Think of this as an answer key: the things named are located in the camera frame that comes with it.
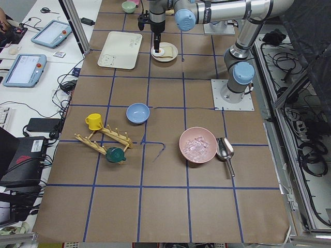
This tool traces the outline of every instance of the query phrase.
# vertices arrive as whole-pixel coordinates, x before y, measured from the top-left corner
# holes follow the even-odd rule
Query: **blue bowl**
[[[143,103],[134,103],[126,110],[126,117],[134,124],[141,124],[149,117],[149,108]]]

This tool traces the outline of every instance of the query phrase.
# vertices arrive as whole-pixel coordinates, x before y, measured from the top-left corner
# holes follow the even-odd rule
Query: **pink bowl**
[[[188,152],[188,143],[194,142],[195,139],[203,137],[203,144],[206,144],[202,150],[202,155],[193,158],[191,152]],[[189,128],[182,133],[179,139],[179,148],[183,156],[192,163],[205,163],[211,160],[217,152],[217,141],[214,135],[205,128],[193,127]]]

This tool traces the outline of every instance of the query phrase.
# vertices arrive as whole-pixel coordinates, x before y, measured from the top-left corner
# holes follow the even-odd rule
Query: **small card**
[[[53,56],[59,57],[59,58],[63,58],[65,55],[66,55],[66,53],[64,53],[64,52],[55,52],[53,54]]]

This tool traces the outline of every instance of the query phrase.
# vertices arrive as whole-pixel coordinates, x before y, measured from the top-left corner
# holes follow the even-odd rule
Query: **white cutting board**
[[[98,66],[133,69],[142,40],[141,34],[110,32],[102,48]]]

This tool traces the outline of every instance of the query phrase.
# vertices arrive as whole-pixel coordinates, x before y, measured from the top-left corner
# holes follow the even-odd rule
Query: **scoop handle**
[[[232,164],[231,164],[231,160],[230,160],[230,159],[227,159],[227,165],[228,165],[228,168],[229,168],[229,171],[230,171],[231,177],[235,177],[235,175],[234,175],[234,171],[233,171],[233,168],[232,168]]]

